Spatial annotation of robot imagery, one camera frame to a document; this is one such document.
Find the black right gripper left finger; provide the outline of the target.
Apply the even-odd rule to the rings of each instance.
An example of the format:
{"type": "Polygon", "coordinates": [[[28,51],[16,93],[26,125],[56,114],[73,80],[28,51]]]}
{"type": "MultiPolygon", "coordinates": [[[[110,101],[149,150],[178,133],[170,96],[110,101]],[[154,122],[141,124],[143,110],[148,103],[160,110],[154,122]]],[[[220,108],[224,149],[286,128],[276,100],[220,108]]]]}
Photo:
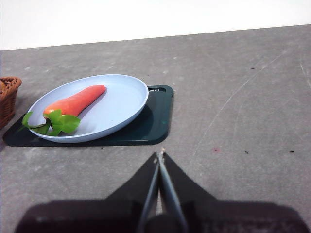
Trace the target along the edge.
{"type": "Polygon", "coordinates": [[[54,200],[29,208],[17,233],[133,233],[156,171],[156,153],[105,199],[54,200]]]}

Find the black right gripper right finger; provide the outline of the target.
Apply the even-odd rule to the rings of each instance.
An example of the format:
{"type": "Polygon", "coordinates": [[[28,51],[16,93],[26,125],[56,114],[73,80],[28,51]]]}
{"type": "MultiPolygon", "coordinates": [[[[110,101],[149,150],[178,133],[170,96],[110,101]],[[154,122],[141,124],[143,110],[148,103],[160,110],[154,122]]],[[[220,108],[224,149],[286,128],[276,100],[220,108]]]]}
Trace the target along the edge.
{"type": "Polygon", "coordinates": [[[218,200],[169,157],[161,155],[165,195],[190,233],[306,233],[299,213],[271,202],[218,200]]]}

